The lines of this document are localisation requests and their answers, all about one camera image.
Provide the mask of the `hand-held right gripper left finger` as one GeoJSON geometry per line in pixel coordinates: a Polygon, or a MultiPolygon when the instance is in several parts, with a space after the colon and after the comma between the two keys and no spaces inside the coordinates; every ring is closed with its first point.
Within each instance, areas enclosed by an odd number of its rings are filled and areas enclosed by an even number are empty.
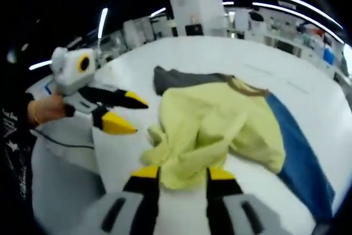
{"type": "Polygon", "coordinates": [[[158,216],[160,168],[133,172],[122,191],[106,194],[87,211],[80,234],[153,234],[158,216]]]}

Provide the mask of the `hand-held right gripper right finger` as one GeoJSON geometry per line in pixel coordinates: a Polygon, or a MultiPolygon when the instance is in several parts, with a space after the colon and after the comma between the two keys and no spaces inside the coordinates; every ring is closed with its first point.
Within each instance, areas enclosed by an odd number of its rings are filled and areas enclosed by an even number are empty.
{"type": "Polygon", "coordinates": [[[206,199],[211,234],[278,233],[278,215],[254,195],[243,193],[224,169],[207,168],[206,199]]]}

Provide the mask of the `person's left hand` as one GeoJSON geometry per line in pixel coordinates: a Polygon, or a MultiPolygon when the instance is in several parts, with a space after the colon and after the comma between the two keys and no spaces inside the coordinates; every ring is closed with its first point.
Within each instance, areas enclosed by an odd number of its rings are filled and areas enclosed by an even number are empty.
{"type": "Polygon", "coordinates": [[[50,95],[28,103],[27,119],[32,125],[44,124],[67,117],[66,110],[62,95],[50,95]]]}

